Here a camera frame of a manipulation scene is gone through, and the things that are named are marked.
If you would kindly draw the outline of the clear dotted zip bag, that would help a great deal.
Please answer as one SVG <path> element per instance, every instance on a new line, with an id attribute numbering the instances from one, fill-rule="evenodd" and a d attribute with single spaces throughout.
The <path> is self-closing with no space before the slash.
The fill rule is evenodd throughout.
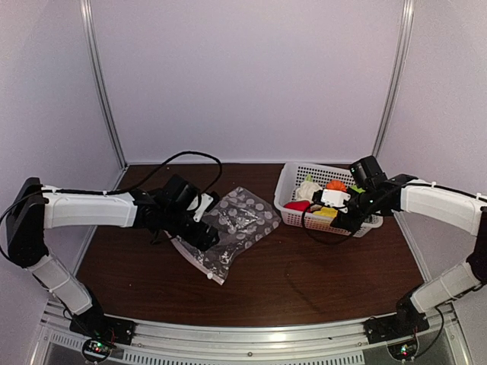
<path id="1" fill-rule="evenodd" d="M 202 221 L 218 230 L 217 245 L 201 251 L 179 237 L 171 243 L 209 280 L 222 285 L 237 256 L 277 229 L 281 218 L 271 204 L 238 186 L 206 213 Z"/>

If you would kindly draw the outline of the green pepper toy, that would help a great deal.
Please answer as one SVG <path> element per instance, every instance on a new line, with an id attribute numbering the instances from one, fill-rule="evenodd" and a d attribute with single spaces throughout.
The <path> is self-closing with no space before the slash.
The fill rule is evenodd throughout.
<path id="1" fill-rule="evenodd" d="M 351 190 L 354 190 L 354 191 L 358 192 L 358 193 L 363 193 L 363 192 L 365 192 L 365 190 L 364 190 L 363 188 L 360 188 L 360 187 L 358 187 L 357 185 L 352 185 L 352 186 L 350 186 L 349 188 L 350 188 Z"/>

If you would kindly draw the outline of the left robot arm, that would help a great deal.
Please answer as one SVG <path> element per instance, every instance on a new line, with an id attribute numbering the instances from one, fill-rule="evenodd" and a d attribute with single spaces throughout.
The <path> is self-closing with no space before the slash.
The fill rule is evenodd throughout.
<path id="1" fill-rule="evenodd" d="M 93 294 L 70 273 L 44 242 L 48 229 L 70 226 L 113 226 L 164 231 L 206 251 L 219 241 L 218 230 L 202 216 L 218 202 L 215 193 L 201 192 L 174 175 L 159 189 L 79 191 L 26 180 L 6 210 L 7 258 L 27 269 L 60 299 L 81 327 L 94 338 L 109 331 L 109 320 L 97 308 Z"/>

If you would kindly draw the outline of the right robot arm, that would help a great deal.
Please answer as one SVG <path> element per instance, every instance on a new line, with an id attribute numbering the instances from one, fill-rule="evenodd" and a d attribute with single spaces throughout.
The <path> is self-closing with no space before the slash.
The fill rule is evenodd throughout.
<path id="1" fill-rule="evenodd" d="M 420 214 L 464 230 L 476 239 L 473 251 L 460 264 L 419 286 L 402 298 L 390 319 L 395 335 L 407 335 L 422 315 L 436 306 L 486 285 L 486 197 L 399 174 L 389 178 L 373 156 L 349 167 L 358 189 L 325 189 L 320 203 L 336 210 L 331 225 L 356 233 L 372 214 L 394 211 Z"/>

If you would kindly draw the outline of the white plastic basket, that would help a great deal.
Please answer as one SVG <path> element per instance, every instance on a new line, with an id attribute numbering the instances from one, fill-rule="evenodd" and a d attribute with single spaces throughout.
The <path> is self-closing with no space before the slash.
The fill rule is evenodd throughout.
<path id="1" fill-rule="evenodd" d="M 319 184 L 322 188 L 324 188 L 325 185 L 332 180 L 339 180 L 344 183 L 346 187 L 350 187 L 355 184 L 351 173 L 344 168 L 330 167 L 315 163 L 285 163 L 280 172 L 277 186 L 275 188 L 274 206 L 281 212 L 282 220 L 287 225 L 302 227 L 302 212 L 285 208 L 285 205 L 290 202 L 297 201 L 296 190 L 309 176 L 313 183 Z M 333 219 L 331 217 L 310 213 L 306 213 L 304 218 L 305 226 L 309 230 L 318 230 L 345 236 L 349 234 L 349 232 L 346 230 L 331 227 L 330 224 L 332 220 Z M 354 237 L 363 237 L 370 230 L 381 227 L 383 222 L 384 219 L 380 216 L 370 216 L 364 221 L 361 228 L 355 233 Z"/>

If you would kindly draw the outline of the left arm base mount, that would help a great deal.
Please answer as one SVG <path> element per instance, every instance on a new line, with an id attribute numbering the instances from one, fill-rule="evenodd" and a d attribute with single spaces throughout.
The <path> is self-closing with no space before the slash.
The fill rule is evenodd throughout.
<path id="1" fill-rule="evenodd" d="M 130 345 L 135 332 L 132 320 L 84 313 L 74 315 L 69 330 L 110 344 Z"/>

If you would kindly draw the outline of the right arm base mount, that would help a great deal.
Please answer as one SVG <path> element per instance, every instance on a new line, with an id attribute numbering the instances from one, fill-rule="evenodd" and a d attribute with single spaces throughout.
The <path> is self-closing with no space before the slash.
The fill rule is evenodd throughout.
<path id="1" fill-rule="evenodd" d="M 370 344 L 413 336 L 428 329 L 425 314 L 419 312 L 411 300 L 399 301 L 395 314 L 370 317 L 364 322 L 364 331 Z"/>

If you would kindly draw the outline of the red pepper toy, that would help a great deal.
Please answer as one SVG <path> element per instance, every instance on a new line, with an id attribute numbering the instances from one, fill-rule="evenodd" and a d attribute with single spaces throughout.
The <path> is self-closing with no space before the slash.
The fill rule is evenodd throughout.
<path id="1" fill-rule="evenodd" d="M 292 201 L 284 205 L 284 208 L 294 210 L 294 211 L 308 211 L 310 209 L 310 202 L 303 201 Z"/>

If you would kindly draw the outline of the yellow wrinkled squash toy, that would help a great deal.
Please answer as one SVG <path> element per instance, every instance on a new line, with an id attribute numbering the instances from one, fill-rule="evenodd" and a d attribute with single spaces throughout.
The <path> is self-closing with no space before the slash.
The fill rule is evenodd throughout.
<path id="1" fill-rule="evenodd" d="M 326 218 L 334 219 L 338 213 L 339 211 L 336 210 L 335 208 L 322 207 L 319 210 L 315 210 L 313 212 L 313 215 L 316 215 L 318 217 L 326 217 Z"/>

